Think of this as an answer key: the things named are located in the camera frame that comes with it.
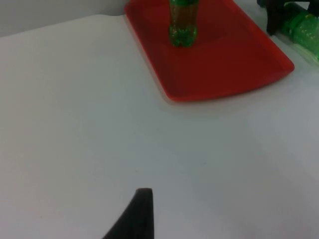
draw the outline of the black bracket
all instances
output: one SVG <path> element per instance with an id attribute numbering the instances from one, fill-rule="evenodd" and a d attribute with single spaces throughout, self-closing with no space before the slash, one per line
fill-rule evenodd
<path id="1" fill-rule="evenodd" d="M 267 32 L 270 35 L 275 34 L 284 24 L 285 21 L 285 3 L 295 2 L 296 0 L 257 0 L 257 3 L 267 9 Z M 309 2 L 308 12 L 314 16 L 319 16 L 319 0 L 298 0 Z"/>
<path id="2" fill-rule="evenodd" d="M 121 217 L 103 239 L 154 239 L 152 189 L 138 189 Z"/>

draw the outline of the white table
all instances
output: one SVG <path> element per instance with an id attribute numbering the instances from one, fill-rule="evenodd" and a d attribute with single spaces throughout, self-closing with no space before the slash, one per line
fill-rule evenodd
<path id="1" fill-rule="evenodd" d="M 124 16 L 1 38 L 1 238 L 99 239 L 138 187 L 156 239 L 318 238 L 319 70 L 273 40 L 286 79 L 175 104 Z"/>

